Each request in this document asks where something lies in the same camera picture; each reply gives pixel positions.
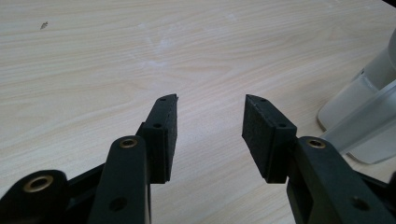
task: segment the wooden table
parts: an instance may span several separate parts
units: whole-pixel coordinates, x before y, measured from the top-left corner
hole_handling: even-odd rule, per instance
[[[388,44],[375,1],[2,1],[0,194],[21,177],[102,163],[154,101],[177,93],[171,181],[153,223],[293,223],[285,185],[261,179],[241,137],[245,95],[319,136],[316,115]],[[346,160],[383,181],[396,159]]]

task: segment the white plastic container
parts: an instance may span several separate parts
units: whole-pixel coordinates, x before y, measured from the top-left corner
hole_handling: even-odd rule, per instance
[[[321,138],[365,163],[396,155],[396,30],[384,49],[318,112]]]

